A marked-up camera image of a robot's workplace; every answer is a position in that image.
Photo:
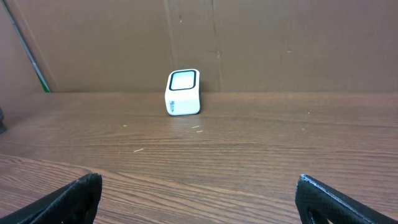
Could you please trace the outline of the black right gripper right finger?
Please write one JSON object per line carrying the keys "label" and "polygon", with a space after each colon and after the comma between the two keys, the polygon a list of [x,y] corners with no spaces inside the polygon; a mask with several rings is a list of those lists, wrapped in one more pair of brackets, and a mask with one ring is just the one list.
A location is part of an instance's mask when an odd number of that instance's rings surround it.
{"label": "black right gripper right finger", "polygon": [[295,204],[303,224],[397,224],[309,175],[297,182]]}

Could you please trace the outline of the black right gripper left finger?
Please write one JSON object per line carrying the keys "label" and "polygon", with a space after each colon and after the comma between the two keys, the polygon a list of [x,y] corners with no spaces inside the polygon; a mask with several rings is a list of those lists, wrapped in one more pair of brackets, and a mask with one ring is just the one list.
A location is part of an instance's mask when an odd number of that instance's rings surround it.
{"label": "black right gripper left finger", "polygon": [[102,176],[86,174],[24,208],[1,224],[93,224],[102,193]]}

